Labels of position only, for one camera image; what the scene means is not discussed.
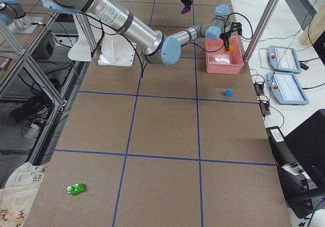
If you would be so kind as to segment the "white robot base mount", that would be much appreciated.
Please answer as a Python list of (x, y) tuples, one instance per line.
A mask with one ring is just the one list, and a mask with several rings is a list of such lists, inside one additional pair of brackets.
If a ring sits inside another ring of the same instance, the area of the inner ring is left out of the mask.
[(105, 35), (98, 65), (131, 67), (135, 58), (136, 47), (136, 43), (129, 43), (121, 35)]

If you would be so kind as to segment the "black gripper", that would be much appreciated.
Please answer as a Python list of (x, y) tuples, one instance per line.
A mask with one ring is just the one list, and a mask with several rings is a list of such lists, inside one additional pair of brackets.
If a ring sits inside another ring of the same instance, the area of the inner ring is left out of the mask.
[(231, 37), (231, 33), (229, 31), (221, 34), (221, 39), (223, 40), (223, 45), (225, 47), (229, 46), (230, 37)]

